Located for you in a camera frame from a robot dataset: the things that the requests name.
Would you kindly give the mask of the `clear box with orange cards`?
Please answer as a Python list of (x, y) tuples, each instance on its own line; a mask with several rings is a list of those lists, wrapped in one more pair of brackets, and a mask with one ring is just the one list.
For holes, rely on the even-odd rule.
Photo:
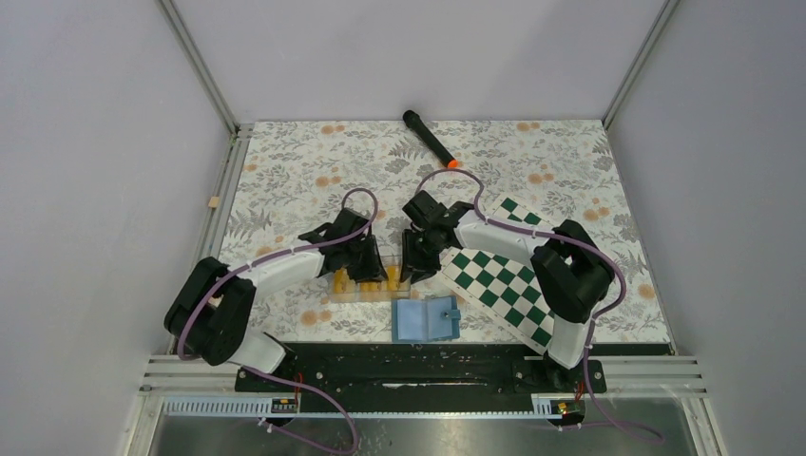
[(346, 268), (334, 272), (328, 279), (328, 299), (334, 303), (382, 302), (411, 296), (411, 285), (401, 282), (402, 260), (399, 256), (382, 256), (387, 279), (381, 282), (356, 282)]

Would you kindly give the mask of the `blue card holder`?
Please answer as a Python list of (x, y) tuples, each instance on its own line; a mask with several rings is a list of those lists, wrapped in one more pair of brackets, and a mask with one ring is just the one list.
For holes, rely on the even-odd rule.
[(392, 342), (421, 344), (460, 337), (461, 312), (453, 295), (430, 299), (394, 299)]

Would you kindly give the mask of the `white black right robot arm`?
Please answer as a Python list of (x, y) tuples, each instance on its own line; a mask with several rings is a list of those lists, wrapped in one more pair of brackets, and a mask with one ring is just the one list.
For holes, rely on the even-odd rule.
[(555, 315), (546, 350), (547, 382), (568, 391), (582, 380), (580, 362), (592, 339), (594, 309), (611, 283), (624, 276), (580, 223), (567, 219), (546, 232), (486, 217), (469, 202), (447, 207), (425, 190), (409, 199), (403, 212), (412, 225), (402, 235), (402, 280), (434, 276), (450, 248), (484, 251), (529, 267)]

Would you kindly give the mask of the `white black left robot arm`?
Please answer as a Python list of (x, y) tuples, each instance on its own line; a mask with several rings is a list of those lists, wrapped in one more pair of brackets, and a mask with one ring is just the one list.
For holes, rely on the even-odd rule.
[(291, 285), (356, 267), (361, 278), (380, 279), (380, 259), (371, 222), (341, 209), (332, 222), (298, 236), (287, 249), (236, 269), (214, 257), (200, 260), (167, 311), (164, 328), (178, 350), (210, 366), (224, 363), (259, 371), (271, 390), (294, 381), (295, 366), (272, 336), (249, 324), (254, 303)]

